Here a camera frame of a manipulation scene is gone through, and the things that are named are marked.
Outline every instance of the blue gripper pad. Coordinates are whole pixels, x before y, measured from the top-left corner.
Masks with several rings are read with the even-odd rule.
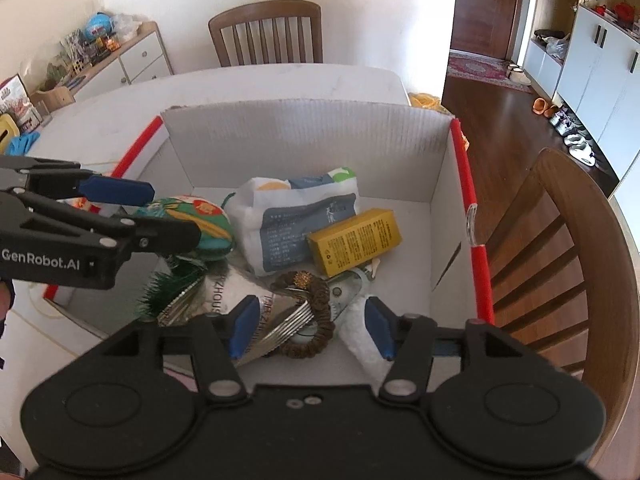
[[[241,308],[242,312],[236,317],[234,325],[234,334],[228,342],[229,357],[239,359],[249,346],[258,323],[260,321],[260,301],[252,296],[248,304],[239,304],[236,308]]]
[[[78,186],[89,202],[142,206],[152,202],[156,192],[148,182],[93,175]]]
[[[391,322],[377,308],[378,298],[369,298],[364,305],[364,325],[376,344],[380,355],[388,361],[396,358],[396,342],[391,333]]]

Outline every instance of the orange shoe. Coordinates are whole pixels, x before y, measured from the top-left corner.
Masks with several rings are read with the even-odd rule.
[[[539,97],[533,103],[533,113],[537,115],[542,115],[549,108],[549,103],[547,103],[542,97]]]
[[[543,115],[547,118],[550,119],[551,117],[553,117],[556,113],[558,113],[558,110],[560,108],[558,108],[556,105],[551,105],[549,108],[547,108]]]

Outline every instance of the green pouch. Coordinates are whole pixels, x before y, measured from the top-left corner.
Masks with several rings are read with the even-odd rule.
[[[141,207],[136,216],[191,220],[200,228],[200,243],[188,254],[175,254],[177,258],[213,262],[229,254],[235,240],[226,213],[219,206],[197,196],[160,198]]]

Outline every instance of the white table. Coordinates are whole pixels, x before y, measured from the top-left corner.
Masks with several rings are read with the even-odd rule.
[[[54,113],[30,156],[76,160],[109,171],[151,120],[171,106],[273,99],[332,99],[408,105],[400,78],[386,70],[330,64],[217,68],[121,88]],[[0,436],[29,470],[22,434],[29,391],[100,339],[42,299],[44,285],[18,282],[0,340]]]

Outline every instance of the yellow box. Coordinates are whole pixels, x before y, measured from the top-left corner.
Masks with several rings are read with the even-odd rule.
[[[316,265],[329,278],[386,253],[402,241],[391,209],[370,209],[306,238]]]

